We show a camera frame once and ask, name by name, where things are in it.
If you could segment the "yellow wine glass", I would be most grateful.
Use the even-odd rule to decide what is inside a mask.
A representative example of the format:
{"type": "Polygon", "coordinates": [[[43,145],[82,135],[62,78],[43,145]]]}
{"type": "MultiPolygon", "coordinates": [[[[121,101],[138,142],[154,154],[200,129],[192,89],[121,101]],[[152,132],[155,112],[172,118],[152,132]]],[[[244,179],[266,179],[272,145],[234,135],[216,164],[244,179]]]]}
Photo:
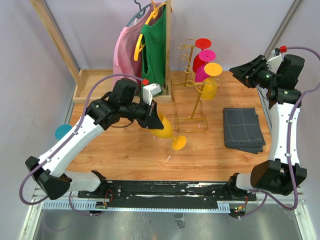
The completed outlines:
{"type": "Polygon", "coordinates": [[[220,64],[210,62],[204,65],[205,78],[204,87],[201,91],[201,98],[204,100],[212,100],[216,97],[218,86],[221,85],[221,80],[215,80],[214,77],[219,76],[223,72],[223,68],[220,64]]]}
{"type": "Polygon", "coordinates": [[[149,131],[158,138],[161,139],[172,139],[171,147],[173,150],[181,150],[187,143],[187,138],[184,135],[174,136],[174,131],[170,121],[161,113],[158,117],[163,125],[163,129],[150,129],[149,131]]]}

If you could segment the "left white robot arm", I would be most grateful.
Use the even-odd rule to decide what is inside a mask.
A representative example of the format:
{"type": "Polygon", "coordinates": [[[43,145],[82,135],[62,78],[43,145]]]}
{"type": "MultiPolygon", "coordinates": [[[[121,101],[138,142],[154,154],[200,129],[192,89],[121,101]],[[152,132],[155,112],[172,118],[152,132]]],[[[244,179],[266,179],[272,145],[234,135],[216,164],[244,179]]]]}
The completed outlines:
{"type": "Polygon", "coordinates": [[[66,168],[94,138],[121,118],[137,121],[144,129],[164,129],[157,113],[157,103],[153,100],[161,90],[158,83],[142,79],[138,84],[132,76],[125,74],[116,81],[112,91],[94,101],[86,100],[79,121],[50,150],[25,161],[28,177],[36,181],[50,200],[77,191],[103,197],[107,193],[107,180],[101,173],[96,170],[72,172],[66,168]]]}

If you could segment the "magenta plastic wine glass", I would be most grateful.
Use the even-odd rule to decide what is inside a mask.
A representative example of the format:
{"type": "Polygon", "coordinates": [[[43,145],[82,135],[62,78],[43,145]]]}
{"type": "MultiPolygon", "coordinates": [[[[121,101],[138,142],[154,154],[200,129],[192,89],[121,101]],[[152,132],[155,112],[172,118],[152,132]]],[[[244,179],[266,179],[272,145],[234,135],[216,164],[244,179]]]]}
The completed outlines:
{"type": "Polygon", "coordinates": [[[216,53],[210,49],[202,50],[196,55],[193,61],[193,71],[195,72],[196,83],[203,82],[209,75],[205,72],[205,66],[207,63],[212,62],[216,58],[216,53]]]}

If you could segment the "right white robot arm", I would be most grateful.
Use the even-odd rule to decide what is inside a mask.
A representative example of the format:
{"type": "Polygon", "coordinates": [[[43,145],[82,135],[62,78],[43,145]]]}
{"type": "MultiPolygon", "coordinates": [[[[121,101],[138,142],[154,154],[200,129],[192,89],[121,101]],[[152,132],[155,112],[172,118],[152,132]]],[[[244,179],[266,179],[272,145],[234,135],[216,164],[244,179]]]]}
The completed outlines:
{"type": "Polygon", "coordinates": [[[297,123],[302,93],[297,90],[298,77],[305,59],[277,55],[267,60],[259,55],[254,60],[230,68],[233,77],[247,88],[267,89],[271,116],[271,146],[268,159],[256,165],[251,173],[235,173],[229,179],[227,196],[240,199],[245,191],[256,189],[287,196],[307,178],[297,152],[297,123]]]}

